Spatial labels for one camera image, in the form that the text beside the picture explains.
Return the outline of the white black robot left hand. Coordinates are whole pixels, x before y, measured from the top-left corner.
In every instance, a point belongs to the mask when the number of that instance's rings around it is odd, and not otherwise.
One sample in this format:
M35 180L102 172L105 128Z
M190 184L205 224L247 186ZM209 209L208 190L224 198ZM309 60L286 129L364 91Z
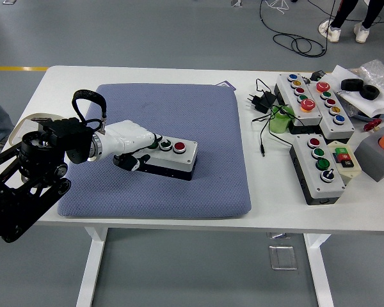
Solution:
M107 125L104 133L95 132L93 139L97 145L95 158L103 159L113 154L116 166L127 171L135 171L143 166L150 156L145 154L136 158L133 154L157 144L162 140L162 135L154 134L130 120L124 120Z

